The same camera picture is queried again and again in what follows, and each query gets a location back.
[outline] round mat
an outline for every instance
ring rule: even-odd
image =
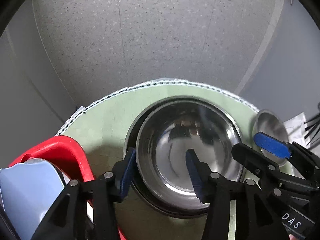
[[[223,108],[236,121],[243,143],[252,145],[252,120],[258,112],[255,106],[228,91],[184,80],[150,81],[119,90],[79,109],[57,135],[75,139],[98,176],[122,159],[126,134],[139,113],[160,99],[177,95],[203,98]],[[246,178],[257,180],[249,172]],[[116,216],[128,240],[201,239],[206,219],[203,216],[182,220],[159,214],[132,189],[123,203],[116,204]],[[234,239],[234,221],[235,201],[231,203],[229,239]]]

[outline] stainless steel bowl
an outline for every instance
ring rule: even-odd
[[[257,132],[263,132],[282,142],[289,141],[289,136],[283,122],[269,110],[261,110],[258,112],[253,125],[252,137],[254,137]],[[285,165],[287,161],[287,159],[280,159],[265,149],[261,149],[261,151],[264,156],[277,163],[280,167]]]
[[[162,104],[144,120],[136,141],[139,173],[148,190],[161,203],[188,212],[201,212],[185,163],[193,148],[199,160],[234,181],[242,180],[243,167],[231,156],[241,142],[234,120],[220,108],[192,98]]]
[[[160,107],[161,105],[172,102],[175,100],[179,99],[190,99],[196,102],[204,103],[203,100],[192,97],[192,96],[173,96],[173,97],[168,97],[164,98],[162,100],[159,100],[147,108],[145,108],[137,117],[136,119],[132,122],[128,133],[125,138],[124,142],[124,150],[123,150],[123,157],[125,156],[127,150],[129,147],[136,147],[136,142],[137,142],[137,137],[139,130],[141,128],[141,125],[145,121],[145,119],[148,117],[149,114],[151,114],[155,109]],[[141,199],[149,206],[151,206],[153,209],[156,211],[168,215],[171,217],[176,217],[176,218],[191,218],[191,217],[197,217],[201,216],[206,213],[206,210],[194,210],[194,211],[186,211],[181,208],[177,208],[174,206],[170,206],[162,201],[160,201],[158,198],[156,198],[147,188],[146,184],[144,184],[140,173],[138,171],[138,167],[134,166],[133,167],[134,175],[132,179],[132,188],[133,190],[141,197]]]

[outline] grey floor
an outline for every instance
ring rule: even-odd
[[[160,77],[234,92],[265,41],[276,0],[33,0],[33,6],[54,68],[75,103],[86,106]]]

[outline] small metal dish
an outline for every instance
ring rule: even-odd
[[[185,152],[193,148],[212,171],[241,181],[243,167],[231,156],[238,142],[234,120],[218,107],[191,97],[162,102],[145,118],[136,141],[137,166],[147,195],[156,197],[157,209],[165,207],[175,217],[206,213],[209,205],[195,196]]]
[[[289,136],[283,122],[269,110],[261,110],[258,112],[253,125],[252,137],[254,137],[254,135],[258,132],[263,132],[282,142],[289,141]],[[287,162],[287,159],[280,159],[279,157],[256,145],[255,148],[259,148],[265,157],[274,161],[280,167],[285,165]]]

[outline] bowl rim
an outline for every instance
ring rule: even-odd
[[[195,98],[195,97],[185,97],[185,96],[179,96],[178,98],[174,97],[173,99],[170,97],[170,98],[166,98],[167,100],[169,100],[168,102],[166,102],[166,100],[164,102],[162,102],[161,105],[159,105],[158,107],[155,107],[155,109],[153,109],[151,111],[150,114],[148,114],[148,116],[144,119],[142,125],[140,126],[140,129],[139,129],[139,132],[138,132],[138,135],[137,135],[137,140],[136,140],[136,163],[137,163],[137,168],[138,168],[138,171],[139,171],[139,174],[140,174],[140,177],[141,179],[143,180],[144,184],[146,185],[146,187],[148,188],[148,190],[157,198],[159,199],[159,197],[157,197],[157,191],[151,189],[149,186],[148,186],[148,183],[145,179],[145,177],[143,176],[143,172],[141,172],[141,166],[140,166],[140,161],[139,161],[139,150],[138,150],[138,145],[139,145],[139,142],[141,140],[141,133],[145,127],[145,125],[148,123],[148,121],[154,116],[155,113],[157,113],[158,111],[160,111],[161,109],[167,107],[167,106],[170,106],[170,105],[173,105],[173,104],[176,104],[176,103],[182,103],[182,102],[187,102],[187,103],[194,103],[194,104],[198,104],[198,105],[201,105],[201,106],[204,106],[212,111],[214,111],[216,114],[218,114],[222,119],[225,120],[225,122],[228,122],[229,125],[232,126],[233,130],[236,131],[237,133],[237,137],[239,138],[239,142],[242,142],[242,135],[240,133],[240,129],[239,127],[237,126],[235,120],[231,117],[230,114],[228,114],[224,109],[222,109],[221,107],[211,103],[211,102],[208,102],[207,100],[202,100],[201,98]],[[244,167],[243,165],[239,164],[239,170],[238,170],[238,174],[237,174],[237,181],[242,181],[243,180],[243,177],[244,177]],[[171,206],[172,207],[176,207],[176,208],[179,208],[179,209],[184,209],[183,207],[177,207],[173,204],[170,204],[168,202],[166,202],[164,199],[161,198],[161,201],[164,202],[165,204]],[[192,211],[200,211],[200,210],[203,210],[203,209],[207,209],[209,207],[209,204],[204,204],[202,205],[201,208],[196,208],[196,209],[187,209],[185,208],[185,210],[190,210],[191,212]]]

